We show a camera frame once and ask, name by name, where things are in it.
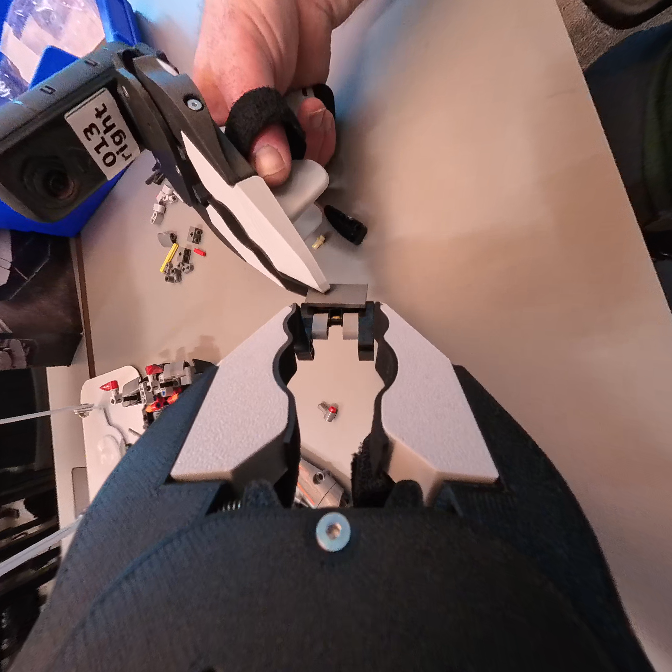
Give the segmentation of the black lego slope piece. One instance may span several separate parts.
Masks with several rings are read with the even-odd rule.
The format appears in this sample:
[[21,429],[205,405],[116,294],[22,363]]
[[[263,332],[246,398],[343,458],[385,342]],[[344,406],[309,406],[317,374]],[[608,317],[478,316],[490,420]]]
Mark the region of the black lego slope piece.
[[324,205],[323,213],[334,231],[352,245],[360,246],[365,240],[368,228],[356,218],[332,205]]

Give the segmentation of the small black lego assembly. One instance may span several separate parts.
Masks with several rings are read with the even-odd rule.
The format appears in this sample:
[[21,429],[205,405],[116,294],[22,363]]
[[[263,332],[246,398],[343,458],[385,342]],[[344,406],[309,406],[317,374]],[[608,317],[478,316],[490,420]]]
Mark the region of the small black lego assembly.
[[340,327],[344,340],[357,345],[360,362],[374,361],[375,304],[333,301],[306,301],[299,307],[298,323],[294,330],[294,348],[297,359],[315,358],[314,341],[327,340],[332,327]]

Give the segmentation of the blue plastic bin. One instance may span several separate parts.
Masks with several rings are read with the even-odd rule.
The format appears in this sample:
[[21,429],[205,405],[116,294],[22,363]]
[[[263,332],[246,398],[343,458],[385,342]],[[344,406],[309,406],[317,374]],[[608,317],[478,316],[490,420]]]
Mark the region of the blue plastic bin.
[[[134,45],[141,35],[133,9],[128,1],[95,1],[103,24],[105,40]],[[78,58],[55,47],[49,47],[38,65],[29,89],[69,66]]]

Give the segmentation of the clear plastic bag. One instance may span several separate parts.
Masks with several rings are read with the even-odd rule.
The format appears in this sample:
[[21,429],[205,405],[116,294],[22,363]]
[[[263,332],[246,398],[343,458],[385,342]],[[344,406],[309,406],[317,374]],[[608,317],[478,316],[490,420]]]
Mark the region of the clear plastic bag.
[[104,40],[95,1],[2,1],[1,105],[29,89],[49,47],[79,58]]

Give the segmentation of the grey black lego car model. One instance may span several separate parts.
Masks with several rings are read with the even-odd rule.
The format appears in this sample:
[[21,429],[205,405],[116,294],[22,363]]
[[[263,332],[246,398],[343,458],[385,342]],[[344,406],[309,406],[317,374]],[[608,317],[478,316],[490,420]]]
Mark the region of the grey black lego car model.
[[114,376],[105,380],[99,389],[108,393],[112,406],[139,407],[142,430],[145,431],[212,367],[212,362],[198,358],[150,364],[145,367],[144,375],[138,374],[124,384],[120,384],[119,377]]

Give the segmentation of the dark grey lego plate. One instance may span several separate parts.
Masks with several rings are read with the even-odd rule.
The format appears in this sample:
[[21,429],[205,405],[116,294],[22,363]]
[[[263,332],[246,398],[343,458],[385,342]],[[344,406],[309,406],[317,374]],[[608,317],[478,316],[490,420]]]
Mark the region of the dark grey lego plate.
[[327,292],[310,289],[302,305],[320,309],[363,310],[366,306],[368,285],[365,283],[334,283]]

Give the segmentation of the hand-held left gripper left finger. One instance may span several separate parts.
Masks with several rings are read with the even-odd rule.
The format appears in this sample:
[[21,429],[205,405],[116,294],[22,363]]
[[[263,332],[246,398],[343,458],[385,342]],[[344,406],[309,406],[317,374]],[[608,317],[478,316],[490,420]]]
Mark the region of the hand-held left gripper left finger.
[[172,467],[174,481],[224,481],[237,495],[267,481],[292,506],[300,429],[288,383],[301,326],[291,304],[220,361]]

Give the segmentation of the dark printed box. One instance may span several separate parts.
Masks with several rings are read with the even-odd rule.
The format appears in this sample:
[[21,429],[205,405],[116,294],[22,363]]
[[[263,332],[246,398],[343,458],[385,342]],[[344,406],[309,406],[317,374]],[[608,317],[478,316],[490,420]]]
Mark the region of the dark printed box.
[[70,239],[1,230],[1,371],[69,366],[82,336]]

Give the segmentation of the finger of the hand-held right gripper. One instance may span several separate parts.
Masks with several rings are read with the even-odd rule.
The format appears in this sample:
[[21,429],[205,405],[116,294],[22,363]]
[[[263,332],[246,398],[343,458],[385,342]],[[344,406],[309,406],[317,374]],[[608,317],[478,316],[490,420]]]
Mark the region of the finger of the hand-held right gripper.
[[230,216],[231,213],[220,204],[217,205],[207,205],[206,207],[208,226],[211,231],[217,236],[217,238],[225,244],[231,252],[235,253],[240,259],[242,259],[246,264],[250,265],[252,268],[262,273],[266,278],[273,281],[277,286],[282,287],[285,290],[288,290],[299,296],[307,295],[307,286],[303,283],[295,281],[291,278],[280,277],[281,273],[275,270],[272,267],[270,262],[266,262],[267,265],[264,265],[264,262],[261,261],[253,250],[246,247],[227,226],[226,219],[222,216],[222,212]]
[[224,206],[227,226],[258,258],[307,289],[327,292],[330,284],[266,182],[252,175],[229,185],[200,149],[182,134],[186,153],[208,193],[208,205]]

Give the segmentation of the person's right hand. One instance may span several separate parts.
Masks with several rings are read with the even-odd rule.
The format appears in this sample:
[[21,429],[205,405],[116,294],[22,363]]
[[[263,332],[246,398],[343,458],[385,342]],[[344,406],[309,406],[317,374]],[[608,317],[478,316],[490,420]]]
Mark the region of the person's right hand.
[[[193,80],[219,126],[250,90],[285,94],[326,83],[331,37],[362,1],[205,1]],[[304,99],[296,112],[306,135],[305,158],[325,166],[335,152],[336,129],[322,101]],[[281,124],[251,141],[248,162],[266,184],[285,183],[292,158]]]

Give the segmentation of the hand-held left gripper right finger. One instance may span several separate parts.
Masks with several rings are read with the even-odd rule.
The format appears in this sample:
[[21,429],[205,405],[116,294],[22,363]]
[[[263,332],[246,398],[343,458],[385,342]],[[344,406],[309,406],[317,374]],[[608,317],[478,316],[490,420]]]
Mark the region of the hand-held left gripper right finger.
[[403,481],[416,483],[425,505],[445,483],[495,484],[498,469],[449,358],[387,304],[375,303],[372,329],[382,388],[352,459],[353,505],[383,506]]

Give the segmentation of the pile of small lego pieces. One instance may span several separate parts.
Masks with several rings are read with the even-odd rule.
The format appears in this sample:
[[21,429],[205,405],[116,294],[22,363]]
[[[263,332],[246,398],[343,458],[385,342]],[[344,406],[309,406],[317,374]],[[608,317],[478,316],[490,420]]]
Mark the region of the pile of small lego pieces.
[[[164,181],[153,204],[151,224],[162,225],[169,206],[178,202],[181,202],[181,197],[169,182]],[[184,245],[175,231],[158,231],[156,236],[159,244],[166,250],[159,271],[167,284],[180,284],[183,276],[193,272],[194,259],[206,256],[205,250],[201,247],[204,229],[200,226],[189,227]]]

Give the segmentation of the grey lego fin assembly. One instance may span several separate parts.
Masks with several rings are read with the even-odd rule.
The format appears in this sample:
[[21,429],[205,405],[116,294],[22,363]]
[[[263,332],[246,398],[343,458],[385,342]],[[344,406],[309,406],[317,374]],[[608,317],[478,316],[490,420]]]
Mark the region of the grey lego fin assembly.
[[298,508],[344,508],[348,505],[347,493],[327,470],[301,458],[294,496]]

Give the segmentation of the white acrylic panel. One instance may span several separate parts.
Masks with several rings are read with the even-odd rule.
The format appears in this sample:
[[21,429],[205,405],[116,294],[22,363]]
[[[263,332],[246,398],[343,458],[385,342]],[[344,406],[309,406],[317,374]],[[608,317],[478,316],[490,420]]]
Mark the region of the white acrylic panel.
[[11,416],[7,418],[2,418],[0,420],[1,425],[8,425],[8,424],[14,424],[22,421],[30,421],[33,419],[39,419],[42,417],[51,417],[60,413],[72,413],[75,414],[76,416],[80,418],[85,418],[88,416],[88,414],[94,410],[95,408],[98,408],[98,405],[94,404],[82,404],[82,405],[75,405],[71,407],[62,407],[62,408],[51,408],[46,411],[38,411],[35,413],[29,413],[25,415],[18,415],[18,416]]
[[2,561],[1,577],[14,571],[16,568],[20,567],[29,560],[33,560],[48,550],[56,548],[64,539],[68,538],[77,531],[77,528],[79,527],[82,519],[83,514],[76,518],[70,525],[67,525],[59,531],[50,534],[46,538],[36,542],[35,544],[32,544],[30,547],[19,551],[11,558]]

